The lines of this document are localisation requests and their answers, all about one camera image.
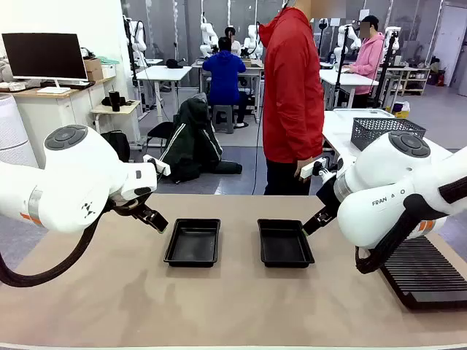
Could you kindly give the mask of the person's right hand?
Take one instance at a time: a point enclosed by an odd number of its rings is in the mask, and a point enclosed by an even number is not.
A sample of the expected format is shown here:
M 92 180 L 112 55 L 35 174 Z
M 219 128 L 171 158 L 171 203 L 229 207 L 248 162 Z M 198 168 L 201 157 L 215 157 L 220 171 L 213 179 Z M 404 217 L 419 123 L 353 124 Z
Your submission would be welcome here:
M 297 162 L 297 169 L 295 172 L 295 177 L 301 180 L 302 182 L 307 181 L 309 177 L 312 175 L 313 167 L 314 167 L 313 157 L 307 160 L 299 160 Z

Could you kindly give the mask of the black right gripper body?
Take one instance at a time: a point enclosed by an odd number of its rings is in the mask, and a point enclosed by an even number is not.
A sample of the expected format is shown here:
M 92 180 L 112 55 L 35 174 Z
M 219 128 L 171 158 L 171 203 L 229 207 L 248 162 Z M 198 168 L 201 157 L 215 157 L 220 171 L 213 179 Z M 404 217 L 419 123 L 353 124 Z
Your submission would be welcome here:
M 323 181 L 322 187 L 317 191 L 317 197 L 321 200 L 324 207 L 318 212 L 319 216 L 336 216 L 344 197 L 341 194 L 339 185 L 344 179 L 329 170 L 320 170 L 319 176 Z

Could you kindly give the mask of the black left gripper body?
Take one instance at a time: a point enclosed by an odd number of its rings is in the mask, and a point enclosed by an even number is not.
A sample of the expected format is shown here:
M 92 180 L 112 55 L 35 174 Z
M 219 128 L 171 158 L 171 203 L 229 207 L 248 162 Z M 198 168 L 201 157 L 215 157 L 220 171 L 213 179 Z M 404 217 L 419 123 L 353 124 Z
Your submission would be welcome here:
M 152 215 L 152 210 L 146 205 L 151 193 L 136 197 L 129 201 L 116 201 L 113 198 L 108 200 L 109 207 L 123 217 L 148 218 Z

